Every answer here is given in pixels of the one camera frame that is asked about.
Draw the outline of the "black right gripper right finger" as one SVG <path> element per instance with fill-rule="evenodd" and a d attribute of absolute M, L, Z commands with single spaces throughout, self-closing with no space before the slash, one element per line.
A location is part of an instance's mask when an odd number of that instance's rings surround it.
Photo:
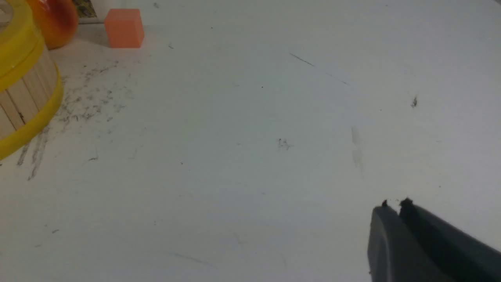
<path fill-rule="evenodd" d="M 452 226 L 410 198 L 399 217 L 436 267 L 455 282 L 499 282 L 500 252 Z"/>

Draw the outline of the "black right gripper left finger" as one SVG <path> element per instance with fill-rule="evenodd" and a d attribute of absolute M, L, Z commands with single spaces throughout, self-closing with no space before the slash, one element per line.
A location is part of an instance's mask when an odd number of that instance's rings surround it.
<path fill-rule="evenodd" d="M 367 249 L 373 282 L 452 282 L 426 255 L 387 201 L 371 214 Z"/>

